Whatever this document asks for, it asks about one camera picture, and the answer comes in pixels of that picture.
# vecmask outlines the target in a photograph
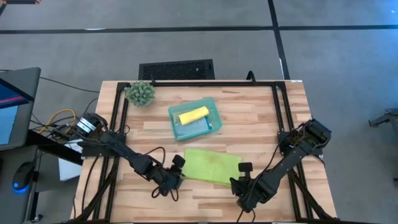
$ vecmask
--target computer mouse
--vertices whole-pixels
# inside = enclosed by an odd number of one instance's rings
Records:
[[[29,182],[34,173],[34,162],[24,162],[14,174],[12,188],[15,193],[23,194],[29,189]]]

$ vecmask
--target desk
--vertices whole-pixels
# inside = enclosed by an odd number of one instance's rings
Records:
[[[297,127],[311,118],[307,97],[302,82],[286,81],[285,84],[294,125]],[[112,115],[116,87],[117,82],[103,82],[99,94],[96,113],[108,121]],[[157,146],[163,146],[167,152],[165,166],[169,167],[174,155],[183,156],[187,148],[203,148],[234,154],[241,156],[244,162],[252,162],[254,168],[252,175],[257,175],[265,168],[277,145],[279,131],[271,88],[266,86],[185,86],[156,87],[155,90],[156,99],[149,107],[136,108],[131,105],[128,107],[126,124],[131,127],[131,131],[127,134],[126,144],[136,152],[145,153]],[[223,127],[217,133],[187,141],[176,141],[167,109],[169,106],[199,100],[206,96],[212,96],[216,100]],[[279,99],[282,117],[287,126],[282,97],[279,96]],[[116,127],[119,127],[122,107],[123,104],[119,104]],[[155,152],[151,156],[161,160],[162,153]],[[277,164],[281,158],[282,156],[277,153],[272,165]],[[97,190],[101,160],[102,158],[98,159],[88,182],[85,206]],[[83,190],[93,161],[94,158],[87,158],[83,163],[75,198],[77,214],[81,212]],[[303,160],[303,167],[308,189],[327,213],[336,216],[323,164],[316,158],[307,156]],[[229,187],[222,185],[184,180],[179,190],[178,202],[174,202],[171,197],[151,198],[150,193],[155,187],[155,183],[147,182],[139,177],[128,162],[121,159],[111,222],[235,222],[241,211],[236,205],[237,197],[232,195]],[[108,194],[105,193],[101,203],[100,218],[104,217],[107,198]],[[298,198],[301,214],[305,217],[300,193]],[[256,215],[257,222],[295,220],[286,177],[282,179],[274,198],[266,204],[257,205]],[[250,222],[251,219],[251,213],[244,213],[241,222]]]

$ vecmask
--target white paper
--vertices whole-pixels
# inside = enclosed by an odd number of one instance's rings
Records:
[[[76,152],[80,152],[83,150],[82,147],[78,146],[78,142],[81,142],[82,139],[72,140],[66,143],[64,146],[75,150]],[[64,159],[58,158],[58,163],[60,167],[60,180],[66,181],[71,178],[77,177],[81,173],[81,166],[74,164],[72,162],[68,162]]]

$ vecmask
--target teal plastic tray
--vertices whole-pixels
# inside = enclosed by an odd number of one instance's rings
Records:
[[[200,131],[197,133],[193,133],[193,134],[178,136],[177,132],[175,130],[175,124],[180,122],[180,118],[178,116],[182,113],[193,111],[202,106],[206,106],[207,109],[209,110],[207,119],[213,128],[206,130],[206,131]],[[222,127],[222,125],[223,125],[223,123],[221,122],[220,114],[218,114],[216,102],[214,101],[213,97],[203,98],[201,100],[184,103],[184,104],[178,105],[178,106],[171,106],[169,108],[169,115],[170,115],[170,120],[172,122],[174,137],[179,141],[194,138],[194,137],[200,136],[202,134],[208,134],[208,133],[218,131],[220,129],[220,127]]]

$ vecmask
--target succulent plant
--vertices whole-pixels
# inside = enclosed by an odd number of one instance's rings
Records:
[[[142,80],[130,83],[130,87],[126,87],[126,99],[134,106],[148,106],[155,98],[155,90],[149,83]]]

